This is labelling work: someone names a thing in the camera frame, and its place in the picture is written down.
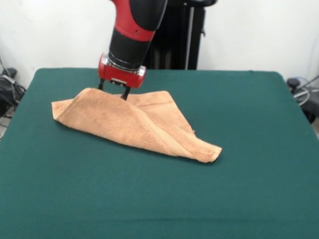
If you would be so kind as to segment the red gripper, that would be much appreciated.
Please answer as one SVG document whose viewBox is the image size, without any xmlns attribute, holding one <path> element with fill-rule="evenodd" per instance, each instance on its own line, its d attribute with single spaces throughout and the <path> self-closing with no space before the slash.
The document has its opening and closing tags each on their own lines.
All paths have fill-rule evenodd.
<svg viewBox="0 0 319 239">
<path fill-rule="evenodd" d="M 102 54 L 99 60 L 98 76 L 100 83 L 98 89 L 104 90 L 104 82 L 124 86 L 125 91 L 121 95 L 123 100 L 127 100 L 130 88 L 139 88 L 146 76 L 146 67 L 140 66 L 137 70 L 123 69 L 113 63 L 108 54 Z"/>
</svg>

